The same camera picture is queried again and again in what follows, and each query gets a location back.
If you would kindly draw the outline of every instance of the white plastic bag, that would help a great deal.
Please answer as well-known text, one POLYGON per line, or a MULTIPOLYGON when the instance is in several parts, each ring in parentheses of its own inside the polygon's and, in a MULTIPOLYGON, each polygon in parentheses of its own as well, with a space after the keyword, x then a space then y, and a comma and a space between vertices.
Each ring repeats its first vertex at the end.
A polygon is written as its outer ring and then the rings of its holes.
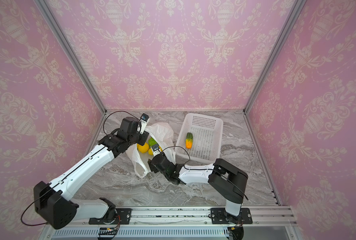
MULTIPOLYGON (((152 137, 162 149, 174 146, 172 139, 174 137, 174 132, 171 126, 167 122, 157 122, 151 126, 146 126, 145 131, 149 132, 149 138, 152 137)), ((168 148, 163 151, 169 161, 175 164, 175 151, 174 148, 168 148)), ((137 149, 137 145, 131 145, 127 150, 126 154, 131 159, 134 164, 135 174, 143 178, 150 172, 150 167, 147 163, 149 159, 153 156, 146 153, 140 153, 137 149)))

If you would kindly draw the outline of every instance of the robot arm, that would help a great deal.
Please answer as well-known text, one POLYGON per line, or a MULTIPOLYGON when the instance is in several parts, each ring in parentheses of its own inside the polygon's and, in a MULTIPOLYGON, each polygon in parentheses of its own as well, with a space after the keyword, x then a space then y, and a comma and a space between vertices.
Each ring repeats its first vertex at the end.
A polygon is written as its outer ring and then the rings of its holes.
MULTIPOLYGON (((113 222, 116 206, 109 200, 78 200, 73 199, 73 196, 95 172, 125 152, 129 146, 135 143, 144 145, 149 135, 144 131, 147 123, 146 114, 142 115, 140 121, 132 117, 124 118, 119 129, 103 137, 89 154, 69 170, 48 184, 43 181, 38 183, 34 187, 34 199, 37 199, 35 211, 55 229, 84 218, 98 218, 107 224, 113 222)), ((151 171, 161 172, 167 180, 177 185, 208 182, 226 198, 229 221, 237 221, 248 178, 242 170, 223 159, 217 159, 214 164, 206 166, 173 164, 164 152, 159 152, 159 147, 155 147, 149 166, 151 171)))
POLYGON ((223 159, 204 166, 173 164, 162 152, 148 161, 152 172, 161 172, 173 184, 209 183, 226 198, 226 218, 236 222, 243 202, 248 175, 223 159))
POLYGON ((72 197, 76 191, 102 166, 113 160, 129 146, 144 145, 148 132, 144 131, 149 117, 127 117, 121 127, 104 136, 94 149, 65 173, 46 184, 43 181, 34 187, 35 211, 55 229, 60 229, 72 220, 102 218, 111 222, 115 218, 115 205, 105 198, 78 200, 72 197))

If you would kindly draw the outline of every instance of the white plastic basket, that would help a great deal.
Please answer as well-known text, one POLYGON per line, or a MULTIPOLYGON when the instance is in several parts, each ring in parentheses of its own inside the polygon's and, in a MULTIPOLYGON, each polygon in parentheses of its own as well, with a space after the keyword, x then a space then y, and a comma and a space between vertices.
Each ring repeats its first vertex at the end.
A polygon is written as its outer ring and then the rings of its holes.
MULTIPOLYGON (((206 164, 214 163, 221 153, 223 121, 220 118, 197 113, 188 113, 183 121, 177 146, 185 148, 190 159, 206 164), (193 146, 186 148, 186 135, 193 134, 193 146)), ((175 148, 178 156, 189 159, 186 152, 180 147, 175 148)))

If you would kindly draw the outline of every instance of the damask pattern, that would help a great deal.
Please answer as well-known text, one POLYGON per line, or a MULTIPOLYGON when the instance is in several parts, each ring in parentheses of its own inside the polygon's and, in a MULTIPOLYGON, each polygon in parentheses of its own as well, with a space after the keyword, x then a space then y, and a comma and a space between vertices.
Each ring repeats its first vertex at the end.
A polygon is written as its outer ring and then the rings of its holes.
POLYGON ((356 239, 356 0, 307 1, 249 116, 305 239, 356 239))
MULTIPOLYGON (((68 33, 98 66, 86 37, 68 33)), ((37 239, 41 227, 20 223, 33 186, 80 159, 100 117, 35 3, 0 0, 0 239, 37 239)), ((24 219, 43 222, 33 208, 24 219)))
POLYGON ((243 109, 294 0, 47 2, 107 109, 243 109))

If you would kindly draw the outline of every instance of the lemon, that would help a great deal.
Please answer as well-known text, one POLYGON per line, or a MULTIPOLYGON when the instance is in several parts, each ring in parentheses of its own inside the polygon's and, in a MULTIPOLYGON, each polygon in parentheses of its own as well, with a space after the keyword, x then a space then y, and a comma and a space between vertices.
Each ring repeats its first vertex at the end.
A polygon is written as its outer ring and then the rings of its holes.
POLYGON ((138 147, 138 150, 141 152, 141 153, 146 153, 148 150, 149 150, 149 145, 147 143, 145 143, 143 146, 137 144, 137 147, 138 147))

